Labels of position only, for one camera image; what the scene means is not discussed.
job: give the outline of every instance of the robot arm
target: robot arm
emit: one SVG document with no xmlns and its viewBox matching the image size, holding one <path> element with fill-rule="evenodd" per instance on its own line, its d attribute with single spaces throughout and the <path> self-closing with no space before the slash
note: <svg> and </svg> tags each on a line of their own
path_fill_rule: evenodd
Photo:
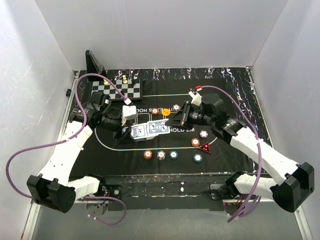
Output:
<svg viewBox="0 0 320 240">
<path fill-rule="evenodd" d="M 103 177 L 91 175 L 69 182 L 69 176 L 94 128 L 100 127 L 117 133 L 119 138 L 116 141 L 119 142 L 125 135 L 122 133 L 124 124 L 127 120 L 127 124 L 130 124 L 130 119 L 137 115 L 134 105 L 124 105 L 118 116 L 107 114 L 110 105 L 111 101 L 105 94 L 94 92 L 84 109 L 87 115 L 86 127 L 76 137 L 68 140 L 69 136 L 81 128 L 84 121 L 84 116 L 78 108 L 72 111 L 61 139 L 67 142 L 57 145 L 50 160 L 39 174 L 31 175 L 27 180 L 27 187 L 37 204 L 66 213 L 77 199 L 90 194 L 98 194 L 98 196 L 105 194 Z"/>
<path fill-rule="evenodd" d="M 243 127 L 236 133 L 231 138 L 230 145 L 257 163 L 258 149 L 254 133 L 248 127 Z M 272 178 L 261 177 L 253 194 L 273 199 L 281 208 L 292 213 L 314 191 L 314 168 L 307 162 L 300 165 L 283 156 L 262 139 L 259 142 L 262 168 Z M 234 175 L 227 185 L 240 194 L 248 194 L 255 180 L 255 176 L 241 173 Z"/>
<path fill-rule="evenodd" d="M 192 102 L 185 101 L 181 110 L 170 118 L 166 125 L 181 129 L 191 129 L 194 124 L 210 126 L 219 139 L 258 163 L 258 142 L 255 134 L 243 122 L 227 115 L 224 103 L 217 94 L 202 97 L 199 90 L 200 86 L 189 92 Z M 262 139 L 259 139 L 259 143 L 262 168 L 271 178 L 260 177 L 253 194 L 273 199 L 284 210 L 294 212 L 314 191 L 314 168 L 307 162 L 300 165 L 283 156 Z M 255 180 L 255 176 L 236 172 L 225 182 L 222 190 L 227 190 L 232 197 L 248 194 Z"/>
</svg>

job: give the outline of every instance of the black mat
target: black mat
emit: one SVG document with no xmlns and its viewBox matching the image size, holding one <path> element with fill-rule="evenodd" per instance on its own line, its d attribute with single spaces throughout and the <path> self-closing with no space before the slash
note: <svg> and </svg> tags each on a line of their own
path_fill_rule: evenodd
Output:
<svg viewBox="0 0 320 240">
<path fill-rule="evenodd" d="M 198 85 L 214 85 L 231 95 L 234 91 L 231 85 L 222 78 L 216 79 L 176 79 L 170 81 L 145 81 L 143 87 L 142 103 L 136 104 L 140 112 L 149 113 L 151 108 L 172 108 L 174 104 L 182 106 L 184 101 L 191 100 L 188 95 L 179 96 L 153 96 L 153 95 L 178 95 L 187 94 L 190 88 Z M 231 115 L 236 114 L 235 106 L 228 98 L 216 90 L 203 89 L 200 92 L 202 95 L 207 93 L 218 93 L 224 100 L 227 112 Z M 161 114 L 152 117 L 152 120 L 162 119 Z M 149 120 L 147 114 L 140 115 L 138 123 Z M 84 150 L 81 151 L 71 171 L 71 177 L 81 177 L 86 174 L 98 174 L 103 176 L 110 175 L 144 175 L 144 174 L 190 174 L 190 173 L 216 173 L 216 172 L 235 172 L 235 171 L 253 171 L 253 164 L 240 151 L 227 145 L 223 141 L 217 139 L 210 145 L 211 154 L 202 152 L 198 149 L 175 149 L 178 153 L 178 158 L 172 160 L 169 158 L 169 153 L 172 149 L 165 148 L 182 148 L 191 147 L 191 139 L 199 138 L 199 132 L 207 130 L 208 138 L 200 139 L 200 143 L 212 142 L 216 137 L 207 127 L 194 126 L 194 131 L 172 132 L 155 137 L 152 140 L 142 142 L 124 143 L 115 146 L 112 138 L 113 133 L 98 129 L 97 135 L 100 140 L 109 148 L 102 146 L 96 139 L 91 136 L 84 145 Z M 153 157 L 146 160 L 143 157 L 144 150 L 127 150 L 127 149 L 163 149 L 166 153 L 165 160 L 158 160 L 156 155 L 158 150 L 152 150 Z M 202 155 L 202 162 L 195 163 L 193 161 L 194 154 Z"/>
</svg>

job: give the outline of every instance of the white enclosure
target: white enclosure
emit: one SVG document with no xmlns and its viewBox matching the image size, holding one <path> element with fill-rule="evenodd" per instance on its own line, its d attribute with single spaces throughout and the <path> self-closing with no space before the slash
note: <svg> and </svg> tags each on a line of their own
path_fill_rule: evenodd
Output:
<svg viewBox="0 0 320 240">
<path fill-rule="evenodd" d="M 57 140 L 87 49 L 106 69 L 253 66 L 275 149 L 315 167 L 316 191 L 302 207 L 320 239 L 319 26 L 316 0 L 0 0 L 1 239 L 21 237 L 30 209 L 6 162 Z M 28 192 L 26 180 L 52 152 L 14 159 L 19 189 Z"/>
<path fill-rule="evenodd" d="M 253 65 L 287 0 L 35 0 L 72 69 Z"/>
<path fill-rule="evenodd" d="M 16 151 L 57 140 L 73 71 L 46 20 L 31 0 L 0 1 L 0 239 L 20 239 L 30 199 L 17 194 L 6 178 Z M 28 193 L 26 180 L 38 174 L 53 148 L 17 156 L 10 173 Z"/>
</svg>

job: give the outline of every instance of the checkered board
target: checkered board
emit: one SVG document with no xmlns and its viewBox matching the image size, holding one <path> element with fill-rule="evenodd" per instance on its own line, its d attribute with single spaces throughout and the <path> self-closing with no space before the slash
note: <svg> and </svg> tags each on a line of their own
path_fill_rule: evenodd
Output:
<svg viewBox="0 0 320 240">
<path fill-rule="evenodd" d="M 117 79 L 115 86 L 124 93 L 124 95 L 131 100 L 142 99 L 142 90 L 140 80 L 135 80 L 135 85 L 131 85 L 131 80 L 127 84 L 123 83 L 122 79 Z M 92 92 L 100 92 L 109 95 L 112 100 L 122 100 L 119 93 L 116 92 L 110 84 L 104 85 L 103 81 L 92 82 Z"/>
</svg>

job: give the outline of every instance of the gray poker chip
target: gray poker chip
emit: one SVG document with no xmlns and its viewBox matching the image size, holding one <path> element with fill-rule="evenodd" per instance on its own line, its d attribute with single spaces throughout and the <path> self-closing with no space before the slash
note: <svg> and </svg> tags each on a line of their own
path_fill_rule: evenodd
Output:
<svg viewBox="0 0 320 240">
<path fill-rule="evenodd" d="M 202 131 L 199 133 L 199 135 L 200 135 L 200 138 L 205 139 L 206 137 L 208 137 L 209 134 L 208 134 L 207 131 L 202 130 Z"/>
<path fill-rule="evenodd" d="M 173 111 L 179 112 L 181 107 L 178 104 L 175 104 L 175 105 L 173 105 L 172 108 L 173 108 Z"/>
<path fill-rule="evenodd" d="M 164 151 L 158 151 L 156 156 L 159 160 L 164 160 L 166 158 L 166 153 Z"/>
</svg>

